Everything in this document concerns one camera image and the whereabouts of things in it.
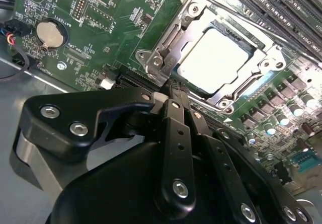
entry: connector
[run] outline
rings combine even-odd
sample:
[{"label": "connector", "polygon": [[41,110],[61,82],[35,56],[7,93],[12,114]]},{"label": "connector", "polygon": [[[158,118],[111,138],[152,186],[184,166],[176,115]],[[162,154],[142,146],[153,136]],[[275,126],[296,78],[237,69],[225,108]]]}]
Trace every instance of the connector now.
[{"label": "connector", "polygon": [[5,22],[4,29],[18,37],[24,37],[32,32],[32,27],[30,25],[25,24],[18,19],[11,19]]}]

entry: silver screw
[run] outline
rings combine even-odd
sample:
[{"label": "silver screw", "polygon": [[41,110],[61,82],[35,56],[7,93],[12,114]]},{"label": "silver screw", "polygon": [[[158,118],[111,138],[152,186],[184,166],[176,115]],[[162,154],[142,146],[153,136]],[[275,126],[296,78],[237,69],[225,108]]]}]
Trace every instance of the silver screw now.
[{"label": "silver screw", "polygon": [[176,103],[176,102],[172,102],[172,105],[175,107],[175,108],[180,108],[179,104]]},{"label": "silver screw", "polygon": [[44,117],[51,118],[51,119],[57,118],[60,115],[59,110],[55,107],[52,107],[52,106],[45,106],[45,107],[41,108],[40,113]]},{"label": "silver screw", "polygon": [[143,99],[145,99],[147,101],[151,100],[151,97],[146,94],[142,94],[142,97],[143,97]]},{"label": "silver screw", "polygon": [[156,56],[156,57],[153,58],[153,64],[156,65],[156,66],[161,65],[162,62],[163,62],[163,60],[160,57],[158,57],[158,56]]},{"label": "silver screw", "polygon": [[71,131],[72,134],[78,136],[78,137],[83,137],[85,136],[89,130],[87,129],[87,127],[79,122],[75,122],[73,123],[70,127],[69,130]]},{"label": "silver screw", "polygon": [[251,223],[254,223],[256,221],[255,213],[248,205],[243,203],[241,204],[240,209],[247,220],[249,220]]},{"label": "silver screw", "polygon": [[188,13],[192,16],[195,17],[199,15],[199,5],[197,3],[191,3],[189,8],[188,8]]},{"label": "silver screw", "polygon": [[175,194],[177,196],[179,196],[180,198],[187,198],[189,191],[188,188],[186,187],[186,185],[180,181],[180,180],[176,180],[173,182],[172,185],[173,191],[175,192]]},{"label": "silver screw", "polygon": [[144,59],[145,55],[143,53],[138,53],[137,56],[139,57],[139,59]]},{"label": "silver screw", "polygon": [[303,219],[303,221],[308,221],[306,215],[300,209],[296,209],[296,212],[300,216],[300,218]]},{"label": "silver screw", "polygon": [[268,154],[268,155],[266,155],[266,159],[271,161],[271,160],[274,159],[274,155],[273,154]]},{"label": "silver screw", "polygon": [[65,70],[65,69],[67,69],[67,65],[66,65],[66,63],[65,63],[65,62],[60,61],[60,62],[58,62],[58,64],[57,64],[57,68],[58,68],[59,70]]},{"label": "silver screw", "polygon": [[294,215],[294,213],[291,211],[290,208],[288,208],[287,206],[284,207],[284,212],[288,216],[288,218],[290,218],[292,221],[296,221],[296,216]]},{"label": "silver screw", "polygon": [[201,118],[201,115],[199,112],[194,112],[193,115],[195,115],[196,118],[200,119]]},{"label": "silver screw", "polygon": [[229,135],[228,135],[226,132],[221,132],[221,134],[222,134],[222,136],[223,136],[224,138],[229,139]]}]

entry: motherboard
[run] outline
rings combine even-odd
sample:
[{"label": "motherboard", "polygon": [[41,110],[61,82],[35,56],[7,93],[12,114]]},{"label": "motherboard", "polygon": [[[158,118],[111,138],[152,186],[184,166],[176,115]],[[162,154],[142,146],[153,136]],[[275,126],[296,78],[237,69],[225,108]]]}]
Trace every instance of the motherboard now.
[{"label": "motherboard", "polygon": [[288,170],[290,191],[302,188],[294,176],[322,163],[322,69],[297,49],[322,60],[322,0],[215,1],[294,47],[211,0],[17,0],[15,19],[33,28],[17,43],[79,91],[184,82],[210,127],[242,135],[268,171]]}]

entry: electrolytic capacitor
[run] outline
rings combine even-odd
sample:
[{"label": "electrolytic capacitor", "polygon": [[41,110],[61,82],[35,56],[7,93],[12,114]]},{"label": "electrolytic capacitor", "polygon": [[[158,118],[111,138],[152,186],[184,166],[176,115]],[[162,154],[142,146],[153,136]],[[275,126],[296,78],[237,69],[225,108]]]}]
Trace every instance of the electrolytic capacitor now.
[{"label": "electrolytic capacitor", "polygon": [[301,97],[301,100],[309,108],[314,108],[317,106],[317,100],[313,98],[310,94],[305,94]]},{"label": "electrolytic capacitor", "polygon": [[253,145],[253,144],[256,143],[255,136],[254,136],[253,133],[251,133],[251,132],[250,133],[247,133],[246,138],[247,138],[247,141],[248,141],[248,143],[250,145]]},{"label": "electrolytic capacitor", "polygon": [[302,116],[302,114],[304,113],[304,110],[296,103],[293,103],[292,105],[290,105],[289,109],[291,110],[291,112],[295,117]]},{"label": "electrolytic capacitor", "polygon": [[281,126],[286,126],[290,123],[290,120],[283,113],[277,114],[276,119]]},{"label": "electrolytic capacitor", "polygon": [[306,142],[302,138],[299,138],[296,141],[296,144],[297,144],[297,146],[300,147],[300,149],[302,150],[302,152],[307,152],[309,150],[309,147],[307,146]]},{"label": "electrolytic capacitor", "polygon": [[276,129],[274,128],[274,126],[271,123],[266,123],[264,124],[264,130],[267,133],[267,135],[274,135],[276,133]]},{"label": "electrolytic capacitor", "polygon": [[315,135],[315,131],[313,130],[313,128],[311,128],[311,126],[306,122],[302,124],[302,129],[310,137]]}]

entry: black mounting arm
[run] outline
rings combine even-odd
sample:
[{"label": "black mounting arm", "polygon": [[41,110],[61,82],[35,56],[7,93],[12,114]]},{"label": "black mounting arm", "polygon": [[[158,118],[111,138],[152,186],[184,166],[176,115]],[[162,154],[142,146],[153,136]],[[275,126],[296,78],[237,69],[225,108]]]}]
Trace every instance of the black mounting arm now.
[{"label": "black mounting arm", "polygon": [[[171,81],[152,95],[130,88],[27,100],[11,163],[55,196],[50,223],[313,223],[234,135],[209,130],[185,90]],[[88,172],[104,122],[108,140],[145,140]]]}]

